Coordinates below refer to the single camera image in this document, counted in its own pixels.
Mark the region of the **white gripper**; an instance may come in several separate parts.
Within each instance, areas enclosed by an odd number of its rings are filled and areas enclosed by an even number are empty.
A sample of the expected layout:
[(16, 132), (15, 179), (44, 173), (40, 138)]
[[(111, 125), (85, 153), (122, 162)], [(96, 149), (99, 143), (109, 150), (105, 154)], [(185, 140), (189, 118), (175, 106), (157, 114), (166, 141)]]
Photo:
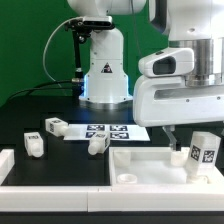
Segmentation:
[(176, 150), (173, 125), (224, 121), (224, 86), (187, 87), (194, 68), (191, 48), (166, 48), (139, 61), (142, 75), (134, 87), (133, 119), (143, 127), (163, 126)]

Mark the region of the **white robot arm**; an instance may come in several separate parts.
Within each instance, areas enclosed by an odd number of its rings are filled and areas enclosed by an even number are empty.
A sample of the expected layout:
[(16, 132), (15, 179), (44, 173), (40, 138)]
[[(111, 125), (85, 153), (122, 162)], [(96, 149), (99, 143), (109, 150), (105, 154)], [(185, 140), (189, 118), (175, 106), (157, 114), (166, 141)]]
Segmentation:
[[(102, 107), (133, 102), (141, 127), (224, 121), (224, 0), (67, 0), (77, 26), (90, 36), (90, 68), (80, 100)], [(138, 62), (129, 88), (123, 70), (124, 36), (115, 15), (145, 6), (168, 47)]]

